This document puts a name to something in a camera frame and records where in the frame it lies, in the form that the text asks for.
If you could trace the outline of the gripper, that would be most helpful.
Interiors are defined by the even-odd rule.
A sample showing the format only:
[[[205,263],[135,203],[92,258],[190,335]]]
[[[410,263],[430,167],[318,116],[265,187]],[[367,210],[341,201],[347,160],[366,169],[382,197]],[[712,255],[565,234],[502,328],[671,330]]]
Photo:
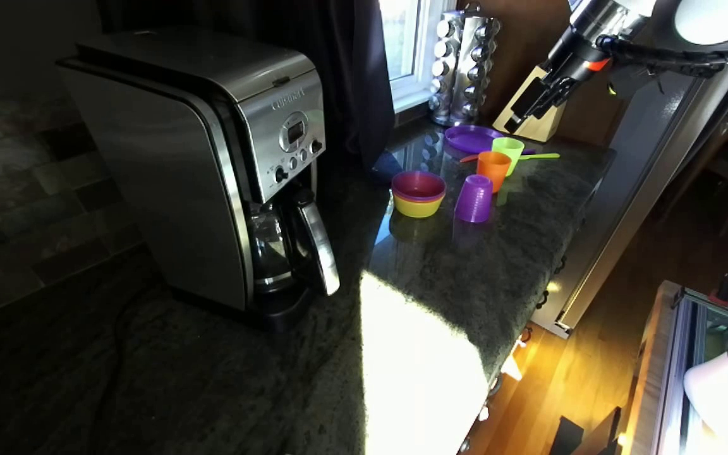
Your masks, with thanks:
[[[516,133],[530,116],[540,119],[549,107],[562,106],[579,83],[589,80],[594,74],[586,65],[595,61],[596,49],[590,41],[572,26],[566,28],[544,63],[547,75],[543,81],[532,78],[509,107],[511,115],[505,123],[507,131]]]

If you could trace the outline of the green plastic cup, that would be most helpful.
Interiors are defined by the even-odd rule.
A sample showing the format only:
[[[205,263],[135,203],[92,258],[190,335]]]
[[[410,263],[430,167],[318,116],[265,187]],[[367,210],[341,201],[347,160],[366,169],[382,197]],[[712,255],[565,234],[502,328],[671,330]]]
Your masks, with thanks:
[[[506,173],[506,176],[510,176],[515,170],[518,159],[525,150],[525,144],[516,138],[499,137],[493,140],[491,150],[492,152],[502,153],[511,160],[511,164]]]

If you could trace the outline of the orange plastic cup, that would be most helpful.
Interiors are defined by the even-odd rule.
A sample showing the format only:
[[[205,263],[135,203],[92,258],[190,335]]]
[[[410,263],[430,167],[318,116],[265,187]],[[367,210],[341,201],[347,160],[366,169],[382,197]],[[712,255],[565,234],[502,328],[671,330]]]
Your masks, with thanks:
[[[513,164],[512,159],[502,152],[482,152],[476,163],[476,173],[488,178],[493,185],[492,193],[498,193]]]

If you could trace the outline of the purple plastic cup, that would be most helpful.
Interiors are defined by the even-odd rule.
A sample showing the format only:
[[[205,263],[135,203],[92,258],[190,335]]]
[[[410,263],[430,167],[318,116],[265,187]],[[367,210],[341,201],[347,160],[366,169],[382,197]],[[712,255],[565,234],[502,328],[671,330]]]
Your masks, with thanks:
[[[454,216],[471,224],[486,222],[490,216],[492,196],[491,179],[480,174],[467,176],[454,207]]]

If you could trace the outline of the wooden knife block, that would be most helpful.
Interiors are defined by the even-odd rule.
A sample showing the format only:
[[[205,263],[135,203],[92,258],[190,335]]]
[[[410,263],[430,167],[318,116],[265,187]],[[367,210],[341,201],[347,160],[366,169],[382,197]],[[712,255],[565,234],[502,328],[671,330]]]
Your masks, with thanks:
[[[524,107],[538,93],[537,87],[546,75],[547,72],[540,66],[534,67],[529,72],[524,83],[518,87],[511,100],[503,107],[502,112],[500,112],[493,122],[495,130],[503,133],[503,135],[514,135],[536,142],[547,142],[555,135],[564,110],[566,110],[566,102],[557,107],[550,107],[541,118],[537,118],[532,114],[527,116],[515,130],[510,130],[506,126],[506,124],[515,118],[519,118],[519,115],[523,113]]]

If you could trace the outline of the chrome spice rack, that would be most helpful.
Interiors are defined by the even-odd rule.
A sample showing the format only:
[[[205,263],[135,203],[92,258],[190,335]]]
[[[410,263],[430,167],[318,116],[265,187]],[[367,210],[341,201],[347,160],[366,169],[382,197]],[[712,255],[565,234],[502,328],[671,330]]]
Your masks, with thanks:
[[[483,14],[474,0],[463,9],[442,13],[432,64],[431,120],[439,126],[473,124],[486,100],[496,50],[498,18]]]

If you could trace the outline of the purple plastic plate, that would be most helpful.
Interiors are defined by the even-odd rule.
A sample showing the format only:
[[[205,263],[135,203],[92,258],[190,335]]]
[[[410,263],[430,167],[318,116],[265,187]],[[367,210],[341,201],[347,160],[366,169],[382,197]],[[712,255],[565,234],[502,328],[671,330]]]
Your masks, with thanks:
[[[493,147],[493,141],[504,137],[503,133],[483,126],[461,124],[448,128],[444,133],[448,144],[467,154],[488,152]]]

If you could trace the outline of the stainless steel refrigerator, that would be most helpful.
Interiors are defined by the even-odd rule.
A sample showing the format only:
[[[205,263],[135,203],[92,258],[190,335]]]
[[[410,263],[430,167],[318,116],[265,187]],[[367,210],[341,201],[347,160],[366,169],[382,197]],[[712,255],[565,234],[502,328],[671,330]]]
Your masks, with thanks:
[[[709,80],[665,73],[630,98],[612,159],[532,320],[567,339],[665,189],[728,112],[728,67]]]

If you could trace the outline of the window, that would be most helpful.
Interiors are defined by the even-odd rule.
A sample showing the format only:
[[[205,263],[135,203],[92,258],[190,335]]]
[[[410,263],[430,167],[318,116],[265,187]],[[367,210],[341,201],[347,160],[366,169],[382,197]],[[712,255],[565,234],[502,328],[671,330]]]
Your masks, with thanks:
[[[437,23],[457,0],[378,0],[396,114],[430,97]]]

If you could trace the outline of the pink plastic bowl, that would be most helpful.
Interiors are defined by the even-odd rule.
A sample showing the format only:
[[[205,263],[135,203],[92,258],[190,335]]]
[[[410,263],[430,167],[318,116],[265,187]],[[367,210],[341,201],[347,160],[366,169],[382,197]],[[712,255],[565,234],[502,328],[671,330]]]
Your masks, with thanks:
[[[441,176],[429,172],[401,172],[392,178],[392,191],[414,202],[431,202],[443,198],[447,185]]]

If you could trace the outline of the yellow plastic bowl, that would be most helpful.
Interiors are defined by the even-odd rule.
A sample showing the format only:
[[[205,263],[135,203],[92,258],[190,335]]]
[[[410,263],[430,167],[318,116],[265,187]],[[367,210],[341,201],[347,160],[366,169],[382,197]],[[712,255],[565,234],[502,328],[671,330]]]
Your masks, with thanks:
[[[439,210],[444,198],[443,194],[430,200],[416,200],[398,193],[393,193],[392,196],[395,209],[401,215],[414,219],[425,219],[433,216]]]

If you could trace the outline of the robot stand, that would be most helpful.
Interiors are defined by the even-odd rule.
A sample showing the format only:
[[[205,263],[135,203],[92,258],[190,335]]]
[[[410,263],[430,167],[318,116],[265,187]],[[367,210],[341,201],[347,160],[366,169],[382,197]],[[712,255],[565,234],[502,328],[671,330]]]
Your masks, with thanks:
[[[728,303],[660,285],[616,441],[617,455],[728,455]]]

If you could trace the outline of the glass coffee carafe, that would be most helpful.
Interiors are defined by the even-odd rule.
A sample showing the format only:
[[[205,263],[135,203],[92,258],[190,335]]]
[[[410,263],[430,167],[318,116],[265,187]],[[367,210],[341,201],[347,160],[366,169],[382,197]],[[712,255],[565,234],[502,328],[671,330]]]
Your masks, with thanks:
[[[340,276],[315,194],[288,187],[248,217],[254,290],[284,291],[301,284],[326,296],[340,288]]]

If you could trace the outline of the stainless steel coffee maker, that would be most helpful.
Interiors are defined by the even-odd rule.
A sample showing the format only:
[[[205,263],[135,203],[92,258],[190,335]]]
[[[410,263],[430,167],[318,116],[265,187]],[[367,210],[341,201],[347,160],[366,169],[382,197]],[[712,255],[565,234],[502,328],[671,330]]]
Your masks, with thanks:
[[[253,285],[248,217],[316,191],[323,90],[304,54],[200,28],[78,41],[63,80],[173,295],[285,329],[321,292]]]

